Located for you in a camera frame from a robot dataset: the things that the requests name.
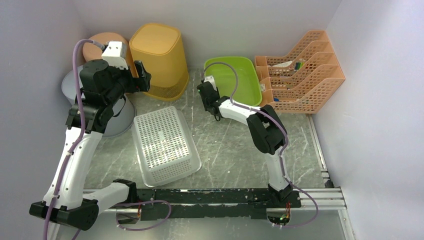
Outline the large orange plastic bucket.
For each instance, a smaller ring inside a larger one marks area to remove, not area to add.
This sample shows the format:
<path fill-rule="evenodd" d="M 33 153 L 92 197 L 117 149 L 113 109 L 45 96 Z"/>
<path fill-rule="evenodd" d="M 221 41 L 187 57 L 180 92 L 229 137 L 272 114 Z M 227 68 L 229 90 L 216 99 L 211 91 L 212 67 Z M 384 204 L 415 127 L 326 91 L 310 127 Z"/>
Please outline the large orange plastic bucket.
<path fill-rule="evenodd" d="M 131 50 L 129 47 L 128 41 L 120 34 L 115 32 L 102 32 L 98 33 L 96 35 L 93 35 L 90 37 L 91 40 L 94 40 L 96 42 L 99 42 L 103 45 L 108 44 L 110 41 L 119 41 L 123 42 L 126 46 L 126 56 L 125 60 L 127 65 L 129 66 L 129 69 L 131 71 L 131 74 L 133 77 L 137 78 L 137 70 L 132 58 Z M 91 44 L 91 43 L 85 43 L 82 48 L 82 54 L 86 62 L 96 59 L 101 59 L 102 51 L 97 46 Z"/>

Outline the grey plastic bin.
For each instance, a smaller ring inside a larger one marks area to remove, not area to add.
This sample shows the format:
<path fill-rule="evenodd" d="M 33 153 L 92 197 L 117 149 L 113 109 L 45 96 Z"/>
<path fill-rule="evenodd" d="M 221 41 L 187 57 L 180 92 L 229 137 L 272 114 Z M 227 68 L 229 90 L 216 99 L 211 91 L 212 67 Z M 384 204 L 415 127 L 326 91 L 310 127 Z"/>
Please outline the grey plastic bin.
<path fill-rule="evenodd" d="M 61 90 L 72 106 L 76 102 L 75 77 L 71 70 L 62 80 Z M 127 131 L 136 116 L 136 108 L 127 95 L 113 106 L 113 117 L 108 121 L 104 138 L 116 137 Z"/>

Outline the green tray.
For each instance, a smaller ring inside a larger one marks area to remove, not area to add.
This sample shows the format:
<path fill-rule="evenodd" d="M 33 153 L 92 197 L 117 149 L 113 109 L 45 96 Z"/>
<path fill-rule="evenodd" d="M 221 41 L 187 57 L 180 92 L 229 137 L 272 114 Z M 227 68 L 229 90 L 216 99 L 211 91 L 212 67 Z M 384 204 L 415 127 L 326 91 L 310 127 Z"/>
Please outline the green tray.
<path fill-rule="evenodd" d="M 208 59 L 204 66 L 212 64 L 205 71 L 213 76 L 219 95 L 230 97 L 236 89 L 233 100 L 241 104 L 258 106 L 262 92 L 256 69 L 249 58 L 243 56 L 221 56 Z"/>

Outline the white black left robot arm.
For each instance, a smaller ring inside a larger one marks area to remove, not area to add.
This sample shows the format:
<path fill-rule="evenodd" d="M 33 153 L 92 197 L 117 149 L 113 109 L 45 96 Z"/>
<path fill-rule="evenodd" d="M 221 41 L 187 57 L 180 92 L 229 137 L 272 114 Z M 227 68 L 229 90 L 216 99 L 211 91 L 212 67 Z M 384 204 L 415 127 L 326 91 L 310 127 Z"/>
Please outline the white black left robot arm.
<path fill-rule="evenodd" d="M 136 184 L 129 180 L 116 179 L 93 193 L 83 192 L 94 152 L 115 115 L 114 105 L 126 93 L 150 89 L 151 75 L 141 61 L 134 64 L 137 77 L 102 59 L 88 61 L 77 71 L 83 100 L 69 109 L 59 166 L 46 195 L 31 204 L 31 216 L 86 231 L 103 211 L 120 204 L 132 208 L 138 203 Z"/>

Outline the yellow slatted waste basket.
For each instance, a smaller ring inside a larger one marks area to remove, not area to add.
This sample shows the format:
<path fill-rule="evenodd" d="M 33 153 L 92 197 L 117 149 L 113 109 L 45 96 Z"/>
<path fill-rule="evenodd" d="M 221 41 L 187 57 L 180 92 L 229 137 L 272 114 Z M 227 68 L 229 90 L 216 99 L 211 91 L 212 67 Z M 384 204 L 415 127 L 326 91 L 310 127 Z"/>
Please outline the yellow slatted waste basket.
<path fill-rule="evenodd" d="M 133 60 L 141 61 L 151 74 L 146 95 L 167 102 L 182 96 L 189 82 L 189 72 L 179 29 L 147 23 L 133 34 L 129 47 Z"/>

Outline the white perforated basket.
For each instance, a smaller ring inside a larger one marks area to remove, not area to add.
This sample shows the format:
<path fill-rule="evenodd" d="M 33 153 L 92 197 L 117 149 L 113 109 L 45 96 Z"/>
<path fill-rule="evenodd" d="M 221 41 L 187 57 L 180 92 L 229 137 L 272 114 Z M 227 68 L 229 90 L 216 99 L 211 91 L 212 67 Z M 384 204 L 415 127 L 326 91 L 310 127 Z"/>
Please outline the white perforated basket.
<path fill-rule="evenodd" d="M 135 116 L 131 134 L 148 188 L 186 178 L 202 167 L 187 121 L 174 106 Z"/>

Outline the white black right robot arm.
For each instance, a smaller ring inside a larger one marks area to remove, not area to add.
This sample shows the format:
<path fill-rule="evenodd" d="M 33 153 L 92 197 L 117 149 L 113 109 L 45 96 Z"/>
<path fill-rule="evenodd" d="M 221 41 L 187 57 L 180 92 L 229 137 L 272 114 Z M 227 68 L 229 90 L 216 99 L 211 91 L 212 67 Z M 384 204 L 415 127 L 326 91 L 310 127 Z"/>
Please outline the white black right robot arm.
<path fill-rule="evenodd" d="M 288 133 L 273 107 L 254 107 L 231 100 L 228 96 L 221 97 L 218 88 L 209 81 L 196 88 L 205 111 L 216 121 L 231 119 L 248 127 L 254 146 L 263 153 L 267 165 L 270 202 L 275 207 L 282 207 L 288 202 L 293 187 L 285 161 Z"/>

